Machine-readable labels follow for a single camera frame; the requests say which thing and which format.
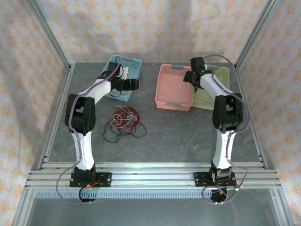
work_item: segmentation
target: wire bundle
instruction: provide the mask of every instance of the wire bundle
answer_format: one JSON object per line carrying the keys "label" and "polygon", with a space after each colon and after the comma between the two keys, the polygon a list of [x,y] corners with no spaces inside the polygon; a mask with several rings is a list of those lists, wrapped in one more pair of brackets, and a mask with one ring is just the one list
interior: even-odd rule
{"label": "wire bundle", "polygon": [[[147,130],[146,127],[140,122],[139,113],[132,107],[124,107],[120,105],[117,105],[116,107],[118,108],[114,111],[112,119],[108,121],[104,127],[103,138],[107,142],[114,144],[118,142],[121,137],[128,135],[136,138],[144,137]],[[141,125],[145,130],[142,136],[134,135],[139,125]],[[110,141],[105,137],[108,126],[110,127],[111,132],[116,135],[114,141]]]}

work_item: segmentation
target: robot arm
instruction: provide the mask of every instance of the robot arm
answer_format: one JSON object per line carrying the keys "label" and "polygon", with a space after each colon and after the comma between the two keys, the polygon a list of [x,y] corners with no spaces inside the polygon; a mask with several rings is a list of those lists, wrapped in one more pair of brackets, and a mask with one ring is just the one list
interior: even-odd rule
{"label": "robot arm", "polygon": [[83,187],[96,181],[95,161],[93,159],[91,147],[91,134],[96,122],[95,105],[97,102],[113,89],[116,89],[117,91],[126,91],[139,88],[139,81],[137,79],[125,79],[128,71],[127,68],[123,68],[122,74],[120,74],[119,67],[112,77],[103,81],[115,70],[117,65],[117,63],[110,62],[108,70],[99,76],[94,84],[79,94],[70,94],[68,96],[65,116],[66,126],[68,126],[69,116],[75,98],[78,95],[87,93],[78,98],[71,120],[71,125],[78,134],[78,136],[76,136],[76,134],[70,130],[75,143],[78,164],[71,174],[70,186]]}
{"label": "robot arm", "polygon": [[211,182],[223,181],[229,179],[232,173],[229,161],[235,134],[231,136],[230,134],[238,130],[242,123],[242,103],[230,95],[233,92],[225,88],[211,70],[207,70],[202,57],[191,59],[191,68],[192,72],[186,72],[183,81],[191,83],[195,87],[195,92],[198,88],[205,89],[215,99],[212,121],[217,139],[209,174]]}

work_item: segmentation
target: gray table surface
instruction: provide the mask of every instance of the gray table surface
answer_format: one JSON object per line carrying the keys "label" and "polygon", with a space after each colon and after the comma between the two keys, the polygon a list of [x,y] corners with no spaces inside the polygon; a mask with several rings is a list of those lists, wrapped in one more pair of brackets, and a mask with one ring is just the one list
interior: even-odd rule
{"label": "gray table surface", "polygon": [[[94,83],[106,63],[77,63],[68,95],[79,93]],[[96,105],[96,125],[92,132],[92,149],[96,162],[210,162],[215,153],[216,130],[212,111],[192,107],[189,112],[156,107],[155,95],[161,63],[143,63],[140,88],[129,101],[104,97]],[[230,69],[230,89],[239,92],[234,72]],[[64,124],[67,99],[60,118],[49,161],[75,162],[71,133]],[[122,137],[116,144],[103,139],[104,126],[111,119],[116,105],[133,107],[147,128],[142,138]],[[246,115],[241,127],[246,124]],[[137,135],[142,134],[139,128]],[[233,162],[259,162],[251,130],[237,134],[232,150]]]}

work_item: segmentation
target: mounting plate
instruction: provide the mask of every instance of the mounting plate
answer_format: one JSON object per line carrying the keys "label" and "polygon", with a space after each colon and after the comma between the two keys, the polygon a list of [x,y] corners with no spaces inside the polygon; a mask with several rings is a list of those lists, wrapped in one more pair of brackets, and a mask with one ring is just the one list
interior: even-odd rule
{"label": "mounting plate", "polygon": [[193,174],[196,187],[218,186],[227,187],[227,189],[238,189],[234,172],[229,179],[212,182],[209,172],[196,172]]}
{"label": "mounting plate", "polygon": [[[110,187],[112,182],[112,173],[96,173],[96,178],[100,179],[100,183],[93,187]],[[86,187],[89,184],[87,181],[75,181],[72,177],[70,179],[70,187]]]}

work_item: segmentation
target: floral wallpaper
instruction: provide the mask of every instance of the floral wallpaper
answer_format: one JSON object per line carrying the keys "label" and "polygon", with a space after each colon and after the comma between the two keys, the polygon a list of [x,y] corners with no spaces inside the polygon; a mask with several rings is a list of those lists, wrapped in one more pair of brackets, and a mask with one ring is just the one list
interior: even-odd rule
{"label": "floral wallpaper", "polygon": [[269,165],[301,225],[301,8],[280,0],[240,71]]}
{"label": "floral wallpaper", "polygon": [[10,226],[65,72],[24,0],[1,2],[0,38],[0,225]]}
{"label": "floral wallpaper", "polygon": [[236,61],[268,0],[37,0],[70,63]]}

